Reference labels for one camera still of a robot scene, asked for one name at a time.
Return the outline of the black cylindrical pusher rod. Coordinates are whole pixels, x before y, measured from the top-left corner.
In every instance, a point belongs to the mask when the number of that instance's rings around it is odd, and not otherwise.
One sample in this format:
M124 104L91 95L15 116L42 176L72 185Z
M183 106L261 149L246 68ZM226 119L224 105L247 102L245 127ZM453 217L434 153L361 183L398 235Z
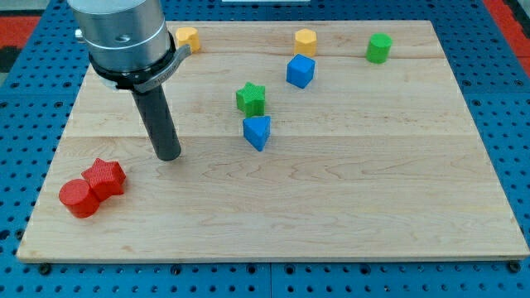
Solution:
M175 160L181 154L181 144L163 88L157 86L144 93L133 91L132 96L157 158Z

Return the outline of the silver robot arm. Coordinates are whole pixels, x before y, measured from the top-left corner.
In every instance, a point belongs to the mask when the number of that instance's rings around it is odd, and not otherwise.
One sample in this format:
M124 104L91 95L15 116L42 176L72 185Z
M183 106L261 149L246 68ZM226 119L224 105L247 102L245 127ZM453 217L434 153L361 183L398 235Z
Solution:
M162 161L181 144L162 84L192 54L177 46L159 0L68 0L78 22L76 37L95 72L115 89L132 93L154 152Z

